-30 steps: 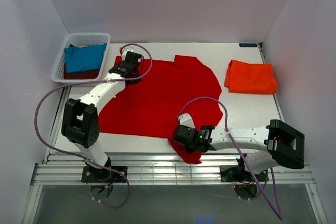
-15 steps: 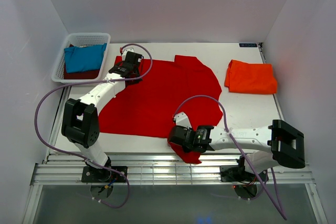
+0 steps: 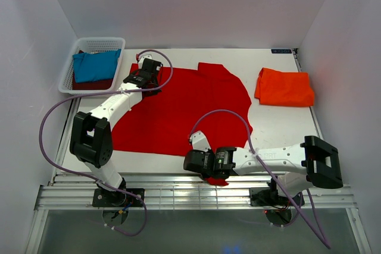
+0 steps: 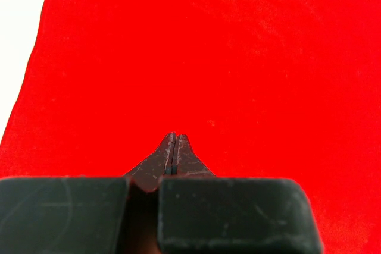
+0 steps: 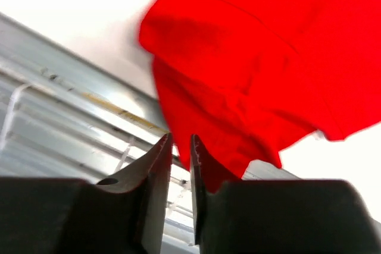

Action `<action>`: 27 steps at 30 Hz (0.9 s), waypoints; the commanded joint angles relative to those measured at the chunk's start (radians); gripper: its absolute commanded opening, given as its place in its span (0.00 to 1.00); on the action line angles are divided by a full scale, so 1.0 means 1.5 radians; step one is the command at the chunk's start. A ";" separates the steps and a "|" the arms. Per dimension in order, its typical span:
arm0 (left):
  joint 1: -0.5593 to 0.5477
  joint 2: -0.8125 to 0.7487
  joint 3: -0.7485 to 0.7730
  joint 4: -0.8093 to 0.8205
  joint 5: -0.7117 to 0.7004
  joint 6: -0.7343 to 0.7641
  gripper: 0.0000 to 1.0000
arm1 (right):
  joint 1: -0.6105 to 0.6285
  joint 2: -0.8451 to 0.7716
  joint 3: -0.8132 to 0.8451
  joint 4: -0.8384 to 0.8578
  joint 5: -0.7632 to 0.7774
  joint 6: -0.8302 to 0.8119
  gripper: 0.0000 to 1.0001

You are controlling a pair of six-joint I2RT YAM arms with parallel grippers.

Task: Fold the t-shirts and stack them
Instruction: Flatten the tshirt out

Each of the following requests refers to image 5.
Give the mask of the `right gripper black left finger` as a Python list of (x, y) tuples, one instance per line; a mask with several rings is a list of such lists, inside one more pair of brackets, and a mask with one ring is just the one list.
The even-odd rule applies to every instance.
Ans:
[(1, 178), (2, 253), (159, 253), (172, 162), (171, 134), (92, 184)]

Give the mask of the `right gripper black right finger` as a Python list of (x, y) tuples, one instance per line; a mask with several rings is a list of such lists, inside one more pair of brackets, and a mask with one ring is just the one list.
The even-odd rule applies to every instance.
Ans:
[(190, 140), (201, 253), (379, 253), (358, 192), (343, 180), (242, 180)]

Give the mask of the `red t shirt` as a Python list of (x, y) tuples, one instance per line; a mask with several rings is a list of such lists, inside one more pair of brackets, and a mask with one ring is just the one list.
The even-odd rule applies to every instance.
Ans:
[(156, 0), (139, 43), (164, 118), (208, 191), (314, 131), (331, 141), (380, 121), (380, 0)]

